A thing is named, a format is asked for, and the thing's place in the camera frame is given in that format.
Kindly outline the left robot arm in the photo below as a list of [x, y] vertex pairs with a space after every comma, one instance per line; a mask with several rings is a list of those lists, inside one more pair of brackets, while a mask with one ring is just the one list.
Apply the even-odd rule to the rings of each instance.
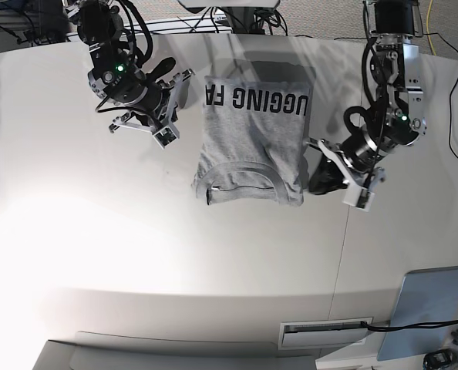
[[209, 204], [239, 198], [300, 204], [308, 191], [371, 194], [385, 174], [380, 161], [425, 133], [423, 91], [414, 1], [367, 1], [362, 82], [368, 107], [343, 115], [348, 138], [339, 144], [316, 140], [321, 154], [307, 182], [301, 168], [306, 135], [318, 108], [316, 83], [287, 62], [255, 61], [256, 76], [206, 76], [203, 81], [203, 140], [192, 188]]

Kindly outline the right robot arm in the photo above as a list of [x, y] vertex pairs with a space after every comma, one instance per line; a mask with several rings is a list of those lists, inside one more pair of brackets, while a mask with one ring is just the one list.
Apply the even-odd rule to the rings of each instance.
[[[99, 97], [97, 111], [118, 111], [111, 130], [147, 131], [166, 146], [179, 136], [177, 109], [194, 72], [174, 72], [176, 60], [143, 66], [152, 49], [141, 50], [122, 14], [138, 16], [130, 1], [78, 1], [68, 8], [93, 63], [88, 79]], [[301, 172], [306, 116], [311, 103], [307, 79], [283, 79], [275, 64], [259, 64], [258, 77], [204, 77], [203, 142], [192, 189], [208, 204], [241, 198], [300, 205], [304, 190], [316, 195], [341, 190], [348, 181], [327, 156], [310, 179]]]

